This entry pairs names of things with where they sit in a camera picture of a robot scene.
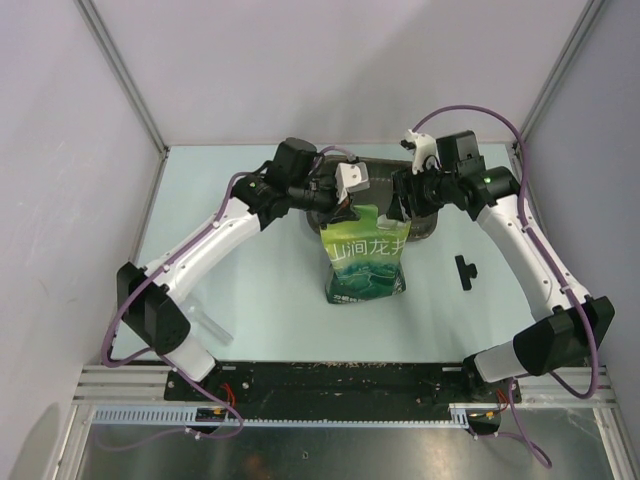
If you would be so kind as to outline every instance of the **white wall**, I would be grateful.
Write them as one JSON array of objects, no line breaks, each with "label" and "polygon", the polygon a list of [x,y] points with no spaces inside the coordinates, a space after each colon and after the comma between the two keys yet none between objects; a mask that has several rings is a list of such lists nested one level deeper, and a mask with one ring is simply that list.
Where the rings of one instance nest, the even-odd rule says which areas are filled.
[{"label": "white wall", "polygon": [[549,235],[616,317],[602,346],[640,451],[640,2],[610,2],[531,139]]},{"label": "white wall", "polygon": [[[96,0],[169,145],[398,142],[522,123],[587,0]],[[508,140],[491,118],[430,125]]]},{"label": "white wall", "polygon": [[31,480],[98,351],[158,155],[71,0],[1,2],[0,64],[0,478]]}]

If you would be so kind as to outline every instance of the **light blue table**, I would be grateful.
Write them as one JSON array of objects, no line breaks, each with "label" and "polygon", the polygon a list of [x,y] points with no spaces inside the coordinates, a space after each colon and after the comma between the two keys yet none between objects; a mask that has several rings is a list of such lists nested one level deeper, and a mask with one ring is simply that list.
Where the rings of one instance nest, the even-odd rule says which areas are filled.
[{"label": "light blue table", "polygon": [[[350,146],[358,155],[409,160],[398,145]],[[229,177],[273,157],[275,146],[174,147],[153,206],[139,264],[168,251],[217,208]],[[482,145],[487,167],[509,166],[504,145]],[[478,268],[463,292],[454,256]],[[329,260],[304,214],[291,212],[224,258],[196,287],[207,314],[234,335],[227,346],[200,331],[226,360],[460,361],[532,322],[515,276],[490,239],[454,206],[434,234],[407,244],[407,291],[351,305],[324,295]],[[114,358],[144,344],[122,325]],[[155,358],[153,355],[143,357]]]}]

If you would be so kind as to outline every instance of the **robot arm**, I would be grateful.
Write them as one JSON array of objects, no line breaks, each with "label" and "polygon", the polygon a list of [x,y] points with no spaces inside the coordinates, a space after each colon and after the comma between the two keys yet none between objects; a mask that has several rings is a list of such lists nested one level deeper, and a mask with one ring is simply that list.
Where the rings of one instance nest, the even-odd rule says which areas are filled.
[{"label": "robot arm", "polygon": [[[487,170],[473,132],[467,131],[436,141],[440,169],[394,173],[394,198],[388,217],[395,220],[430,215],[453,203],[491,237],[513,270],[527,297],[536,321],[511,342],[466,358],[464,369],[472,385],[481,386],[523,374],[543,375],[588,355],[584,327],[576,308],[561,288],[543,254],[525,228],[537,237],[560,271],[568,288],[581,302],[599,346],[614,315],[607,297],[593,299],[562,264],[525,204],[528,225],[517,212],[520,186],[504,167]],[[417,144],[403,141],[405,148]]]},{"label": "robot arm", "polygon": [[[289,209],[313,210],[326,223],[355,220],[351,193],[368,188],[364,163],[343,163],[335,176],[311,177],[318,153],[315,146],[289,138],[282,142],[264,174],[240,178],[222,212],[216,212],[174,249],[137,268],[119,271],[118,305],[124,304],[142,282],[153,281],[127,309],[122,320],[158,355],[165,356],[191,379],[202,380],[215,366],[213,356],[191,333],[184,315],[189,293],[225,255],[283,217]],[[208,319],[203,312],[200,316]]]}]

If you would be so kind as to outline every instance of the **red wire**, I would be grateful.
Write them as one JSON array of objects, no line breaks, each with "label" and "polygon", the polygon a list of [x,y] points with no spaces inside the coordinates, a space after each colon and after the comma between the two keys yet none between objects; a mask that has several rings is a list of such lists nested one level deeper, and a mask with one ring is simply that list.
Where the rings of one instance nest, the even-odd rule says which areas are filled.
[{"label": "red wire", "polygon": [[231,390],[231,387],[229,386],[228,383],[223,383],[222,384],[222,388],[224,388],[224,390],[227,392],[227,403],[231,402],[231,406],[235,407],[236,406],[236,396],[233,394],[233,390]]},{"label": "red wire", "polygon": [[507,400],[507,397],[504,393],[502,393],[502,390],[500,390],[499,388],[496,389],[496,395],[498,396],[498,401],[500,403],[500,412],[504,412],[507,408],[509,408],[509,400]]}]

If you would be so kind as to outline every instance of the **green packaging bag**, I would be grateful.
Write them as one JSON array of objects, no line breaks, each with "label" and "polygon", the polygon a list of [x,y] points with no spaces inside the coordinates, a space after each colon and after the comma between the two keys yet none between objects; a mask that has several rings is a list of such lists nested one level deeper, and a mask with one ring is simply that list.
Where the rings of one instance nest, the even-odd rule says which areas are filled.
[{"label": "green packaging bag", "polygon": [[331,267],[325,286],[329,303],[353,303],[387,297],[407,288],[400,256],[410,223],[378,227],[378,207],[354,207],[360,220],[320,230]]}]

